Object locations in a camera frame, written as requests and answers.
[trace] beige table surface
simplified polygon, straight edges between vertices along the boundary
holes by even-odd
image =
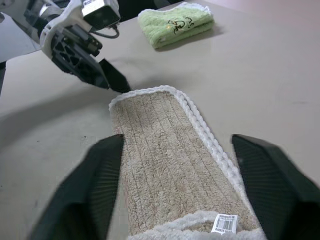
[[[225,149],[234,133],[282,146],[320,184],[320,39],[204,1],[209,31],[155,51],[137,20],[103,39],[108,59],[134,89],[171,85],[185,92]],[[108,104],[117,94],[62,73],[42,53],[14,58],[0,97],[0,238],[23,239],[57,184],[88,147],[110,136]],[[117,208],[110,239],[127,233]]]

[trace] cable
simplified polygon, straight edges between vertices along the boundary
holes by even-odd
[[[95,35],[104,37],[104,38],[106,38],[106,39],[116,39],[117,37],[119,37],[120,32],[119,32],[119,30],[118,30],[117,25],[113,25],[112,28],[113,28],[114,31],[115,31],[115,35],[113,35],[113,36],[106,35],[106,34],[103,34],[103,33],[97,32],[97,31],[93,31],[92,33],[95,34]]]

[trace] sticker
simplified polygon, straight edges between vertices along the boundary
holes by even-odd
[[[218,214],[214,220],[212,233],[236,233],[238,215]]]

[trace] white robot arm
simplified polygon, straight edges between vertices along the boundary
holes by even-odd
[[[94,57],[102,44],[92,35],[113,28],[119,36],[117,0],[71,0],[65,8],[52,0],[0,0],[4,13],[34,41],[62,71],[94,86],[128,92],[126,78],[107,60]]]

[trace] green towel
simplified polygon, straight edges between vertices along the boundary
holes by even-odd
[[[155,49],[207,31],[215,23],[208,7],[187,2],[167,11],[143,10],[138,22]]]

